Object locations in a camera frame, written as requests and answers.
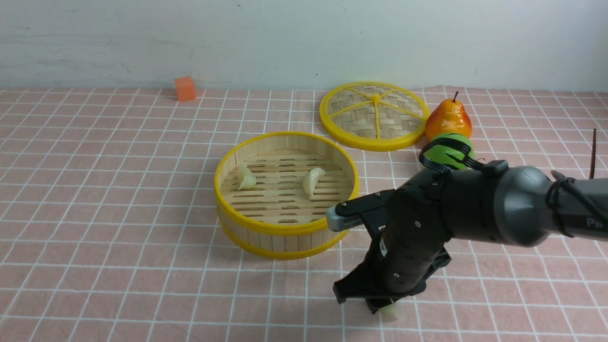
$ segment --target bamboo steamer basket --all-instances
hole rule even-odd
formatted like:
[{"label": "bamboo steamer basket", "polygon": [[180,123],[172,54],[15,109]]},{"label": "bamboo steamer basket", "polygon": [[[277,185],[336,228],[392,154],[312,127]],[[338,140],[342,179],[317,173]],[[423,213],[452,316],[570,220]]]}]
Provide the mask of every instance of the bamboo steamer basket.
[{"label": "bamboo steamer basket", "polygon": [[[237,166],[254,173],[253,189],[237,190]],[[309,198],[302,178],[325,171]],[[310,133],[275,132],[234,147],[219,162],[214,185],[226,235],[244,250],[273,259],[309,257],[335,245],[346,232],[327,228],[327,209],[358,195],[359,177],[349,155]]]},{"label": "bamboo steamer basket", "polygon": [[416,143],[429,108],[414,93],[379,82],[355,82],[330,91],[319,107],[324,129],[361,150],[388,152]]}]

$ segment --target garlic clove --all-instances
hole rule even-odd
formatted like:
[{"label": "garlic clove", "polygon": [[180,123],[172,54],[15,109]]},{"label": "garlic clove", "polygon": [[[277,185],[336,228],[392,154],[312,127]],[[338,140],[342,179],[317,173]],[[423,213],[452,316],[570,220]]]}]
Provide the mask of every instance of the garlic clove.
[{"label": "garlic clove", "polygon": [[319,179],[325,176],[325,171],[319,167],[315,167],[310,170],[310,172],[304,176],[302,179],[302,188],[304,189],[304,193],[313,197],[314,188],[317,186]]},{"label": "garlic clove", "polygon": [[253,188],[258,180],[251,170],[249,170],[243,163],[238,165],[237,168],[237,179],[239,182],[238,190],[247,190]]},{"label": "garlic clove", "polygon": [[397,305],[393,302],[385,307],[381,307],[378,311],[387,319],[400,319],[401,311]]}]

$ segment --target orange cube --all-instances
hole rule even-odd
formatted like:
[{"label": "orange cube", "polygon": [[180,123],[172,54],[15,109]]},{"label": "orange cube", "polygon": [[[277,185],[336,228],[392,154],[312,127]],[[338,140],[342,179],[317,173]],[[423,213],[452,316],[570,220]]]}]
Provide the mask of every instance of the orange cube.
[{"label": "orange cube", "polygon": [[175,79],[175,90],[178,92],[178,101],[191,101],[196,99],[194,82],[190,76]]}]

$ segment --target yellow rim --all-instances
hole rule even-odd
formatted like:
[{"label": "yellow rim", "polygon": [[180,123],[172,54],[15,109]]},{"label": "yellow rim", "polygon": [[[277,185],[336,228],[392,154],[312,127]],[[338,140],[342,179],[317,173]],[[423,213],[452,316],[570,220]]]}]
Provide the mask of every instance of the yellow rim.
[{"label": "yellow rim", "polygon": [[283,132],[266,133],[266,134],[257,136],[255,138],[251,138],[247,141],[244,141],[244,142],[238,144],[233,149],[228,151],[228,153],[226,153],[226,156],[224,156],[224,158],[222,158],[222,160],[219,162],[218,168],[215,171],[215,177],[213,178],[213,190],[215,192],[215,200],[218,205],[218,210],[221,210],[224,214],[226,214],[228,217],[230,217],[230,219],[233,220],[236,224],[238,224],[244,228],[250,229],[252,231],[263,233],[263,234],[294,236],[294,235],[310,234],[310,233],[314,233],[316,231],[323,230],[327,227],[327,222],[326,222],[325,218],[321,218],[320,220],[316,220],[314,222],[309,222],[309,223],[304,223],[304,224],[299,224],[299,225],[275,225],[272,223],[256,221],[256,220],[246,217],[245,215],[240,214],[239,212],[234,210],[234,208],[232,208],[228,204],[228,202],[224,199],[224,197],[221,195],[221,192],[219,191],[219,181],[220,181],[219,171],[222,169],[222,166],[228,160],[228,158],[230,158],[230,155],[232,155],[239,148],[241,148],[245,145],[248,145],[254,141],[268,138],[271,136],[278,136],[278,135],[307,136],[310,138],[321,140],[321,141],[325,142],[326,144],[329,144],[330,146],[334,147],[336,150],[338,150],[342,155],[344,155],[344,158],[346,158],[346,160],[348,161],[348,164],[353,169],[353,174],[354,174],[353,191],[351,192],[351,194],[348,198],[352,199],[352,198],[357,197],[357,195],[359,193],[359,175],[357,173],[357,168],[354,164],[354,161],[350,158],[348,153],[346,153],[346,151],[342,147],[339,147],[335,142],[333,142],[327,138],[324,138],[321,136],[316,136],[311,133],[283,131]]},{"label": "yellow rim", "polygon": [[[381,87],[385,87],[385,88],[391,88],[391,90],[380,95],[379,101],[374,102],[374,109],[375,109],[375,114],[376,114],[376,129],[377,129],[376,139],[363,138],[360,136],[356,136],[352,133],[349,133],[349,132],[341,129],[336,124],[334,124],[334,122],[331,120],[332,117],[334,117],[335,115],[338,115],[340,113],[343,113],[346,110],[350,110],[359,105],[364,105],[364,104],[372,102],[372,96],[369,96],[368,94],[364,94],[360,91],[350,88],[350,87],[356,86],[356,85],[375,85],[375,86],[381,86]],[[332,98],[339,91],[345,90],[345,89],[352,91],[352,92],[356,92],[356,93],[368,98],[369,101],[361,102],[360,104],[353,105],[348,108],[342,109],[339,112],[334,113],[332,115],[327,114],[327,103],[330,100],[330,98]],[[382,101],[382,99],[386,95],[388,95],[392,92],[396,92],[396,91],[403,92],[404,94],[411,96],[422,109],[422,112],[423,112],[422,117],[420,117],[417,114],[411,113],[410,111],[404,110],[403,108],[399,108],[399,107],[391,105],[390,103]],[[422,124],[415,131],[413,131],[407,135],[401,136],[399,138],[380,139],[379,125],[378,125],[378,120],[379,120],[378,104],[379,103],[381,105],[388,106],[390,108],[394,108],[399,111],[402,111],[403,113],[406,113],[410,116],[417,117],[422,120]],[[332,91],[328,92],[327,95],[325,95],[325,97],[323,97],[323,100],[321,100],[321,105],[319,108],[319,116],[321,118],[321,124],[323,125],[323,127],[327,131],[327,133],[329,133],[332,137],[334,137],[339,142],[345,144],[346,146],[349,146],[352,148],[358,148],[360,150],[366,150],[366,151],[387,152],[387,151],[395,151],[395,150],[400,150],[402,148],[406,148],[408,146],[415,144],[418,140],[420,140],[420,138],[422,138],[422,136],[424,134],[424,123],[426,122],[426,119],[430,116],[430,111],[429,111],[429,107],[426,105],[426,103],[424,103],[424,101],[422,99],[420,99],[418,96],[416,96],[414,93],[412,93],[409,90],[400,88],[395,85],[390,85],[388,83],[354,82],[354,83],[350,83],[347,85],[339,86],[339,87],[333,89]]]},{"label": "yellow rim", "polygon": [[261,248],[257,248],[254,247],[252,245],[249,245],[245,242],[243,242],[241,239],[239,239],[238,237],[236,237],[234,234],[232,234],[232,232],[230,230],[228,230],[228,228],[226,228],[226,226],[224,225],[224,222],[222,222],[222,219],[219,220],[219,223],[222,226],[222,230],[226,233],[226,235],[228,236],[228,238],[234,242],[234,244],[236,244],[237,246],[239,246],[240,248],[251,252],[253,254],[257,254],[259,256],[264,256],[264,257],[269,257],[271,259],[278,259],[278,260],[295,260],[295,259],[302,259],[305,257],[311,257],[314,256],[316,254],[319,254],[323,251],[328,250],[329,248],[331,248],[333,245],[337,244],[343,237],[344,235],[347,234],[348,231],[344,231],[342,233],[340,233],[338,236],[336,236],[335,238],[329,240],[328,242],[324,243],[323,245],[320,245],[318,247],[315,247],[311,250],[308,251],[302,251],[302,252],[275,252],[275,251],[269,251],[269,250],[263,250]]}]

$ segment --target pink grid tablecloth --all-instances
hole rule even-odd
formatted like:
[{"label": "pink grid tablecloth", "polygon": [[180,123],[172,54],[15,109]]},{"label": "pink grid tablecloth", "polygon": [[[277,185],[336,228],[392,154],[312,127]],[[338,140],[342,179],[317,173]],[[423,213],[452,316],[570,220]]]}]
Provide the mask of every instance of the pink grid tablecloth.
[{"label": "pink grid tablecloth", "polygon": [[[577,178],[608,176],[608,94],[416,89],[432,109],[455,90],[479,157]],[[242,252],[218,229],[212,178],[237,142],[326,135],[323,91],[0,88],[0,341],[608,340],[608,245],[552,237],[533,249],[452,241],[454,260],[400,321],[331,286],[363,258],[355,229],[296,261]],[[360,192],[399,186],[424,142],[348,148]]]}]

